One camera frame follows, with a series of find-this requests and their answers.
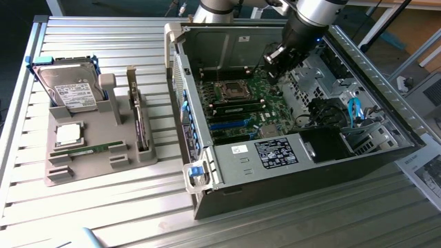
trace slotted metal table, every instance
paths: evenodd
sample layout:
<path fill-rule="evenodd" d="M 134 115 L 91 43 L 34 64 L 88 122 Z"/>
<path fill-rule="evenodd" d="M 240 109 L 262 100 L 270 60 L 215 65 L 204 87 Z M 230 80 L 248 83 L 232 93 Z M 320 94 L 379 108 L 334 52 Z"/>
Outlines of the slotted metal table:
<path fill-rule="evenodd" d="M 106 247 L 440 247 L 440 212 L 394 164 L 358 181 L 194 220 L 164 69 L 163 27 L 175 21 L 186 19 L 34 23 L 26 56 L 94 52 L 102 72 L 116 75 L 118 95 L 126 66 L 138 67 L 160 162 L 46 187 L 49 96 L 23 63 L 0 140 L 0 247 L 52 247 L 52 238 L 79 227 Z"/>

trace metal bracket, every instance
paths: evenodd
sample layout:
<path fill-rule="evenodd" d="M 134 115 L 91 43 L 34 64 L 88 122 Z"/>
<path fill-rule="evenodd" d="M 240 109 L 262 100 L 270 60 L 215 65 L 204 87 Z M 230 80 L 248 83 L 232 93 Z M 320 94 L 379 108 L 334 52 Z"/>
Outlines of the metal bracket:
<path fill-rule="evenodd" d="M 214 188 L 214 178 L 212 178 L 212 173 L 211 173 L 211 168 L 210 168 L 210 164 L 214 161 L 210 161 L 210 156 L 207 154 L 207 149 L 203 150 L 203 156 L 200 158 L 200 160 L 198 160 L 194 163 L 186 164 L 183 167 L 183 172 L 184 172 L 184 182 L 186 182 L 186 190 L 188 193 L 191 194 L 196 194 L 200 193 L 204 190 L 210 190 Z M 192 182 L 191 182 L 191 176 L 190 176 L 190 169 L 192 167 L 203 167 L 204 169 L 204 175 L 202 175 L 200 177 L 208 175 L 208 182 L 204 185 L 200 186 L 194 186 Z"/>
<path fill-rule="evenodd" d="M 166 51 L 166 68 L 171 68 L 171 42 L 184 33 L 180 23 L 171 22 L 164 26 L 164 51 Z"/>

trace green circuit board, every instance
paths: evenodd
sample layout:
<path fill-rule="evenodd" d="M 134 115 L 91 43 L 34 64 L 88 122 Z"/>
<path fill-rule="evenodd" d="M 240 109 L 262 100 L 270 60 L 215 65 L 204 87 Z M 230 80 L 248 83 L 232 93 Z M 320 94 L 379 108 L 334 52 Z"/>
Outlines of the green circuit board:
<path fill-rule="evenodd" d="M 238 94 L 235 95 L 235 93 L 232 93 L 231 96 L 226 96 L 226 84 L 235 85 L 236 91 L 234 92 L 240 91 L 240 96 L 244 99 L 227 99 L 227 97 L 235 97 Z M 211 104 L 227 102 L 240 104 L 242 102 L 264 99 L 266 107 L 262 111 L 240 114 L 243 116 L 242 120 L 248 120 L 246 127 L 211 130 L 215 143 L 218 139 L 242 135 L 251 135 L 251 140 L 264 138 L 262 128 L 264 127 L 266 129 L 266 126 L 268 127 L 268 125 L 276 127 L 278 135 L 287 134 L 287 132 L 292 129 L 294 120 L 291 118 L 290 107 L 287 106 L 282 95 L 282 89 L 268 83 L 267 72 L 264 70 L 258 69 L 254 78 L 251 79 L 200 82 L 198 84 L 198 91 L 210 128 L 214 124 L 240 121 L 238 119 L 230 120 L 230 115 L 226 115 L 226 121 L 212 122 L 215 117 Z"/>

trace ram module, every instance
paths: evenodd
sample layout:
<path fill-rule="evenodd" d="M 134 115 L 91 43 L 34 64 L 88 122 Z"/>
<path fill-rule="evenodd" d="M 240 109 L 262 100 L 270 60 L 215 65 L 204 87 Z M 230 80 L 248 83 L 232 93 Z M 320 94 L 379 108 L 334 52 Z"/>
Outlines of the ram module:
<path fill-rule="evenodd" d="M 266 110 L 267 105 L 266 100 L 259 99 L 243 102 L 211 104 L 210 107 L 214 110 L 214 116 L 223 116 L 262 112 Z"/>
<path fill-rule="evenodd" d="M 123 141 L 110 142 L 110 143 L 104 143 L 104 144 L 95 145 L 95 146 L 87 146 L 87 147 L 80 147 L 80 148 L 75 148 L 71 150 L 52 152 L 50 154 L 50 156 L 55 157 L 55 156 L 62 156 L 62 155 L 68 154 L 71 157 L 74 157 L 74 156 L 80 156 L 80 155 L 91 154 L 91 153 L 99 153 L 99 152 L 108 151 L 110 146 L 116 146 L 116 145 L 122 145 L 122 144 L 124 144 Z"/>

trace hard drive label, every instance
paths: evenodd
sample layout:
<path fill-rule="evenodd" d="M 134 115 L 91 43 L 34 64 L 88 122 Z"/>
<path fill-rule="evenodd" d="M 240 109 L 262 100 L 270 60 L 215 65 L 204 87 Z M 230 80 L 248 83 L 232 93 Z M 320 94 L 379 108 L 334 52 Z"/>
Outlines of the hard drive label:
<path fill-rule="evenodd" d="M 68 109 L 96 105 L 95 96 L 88 83 L 58 85 L 55 89 Z"/>
<path fill-rule="evenodd" d="M 299 163 L 287 138 L 255 143 L 266 169 Z"/>

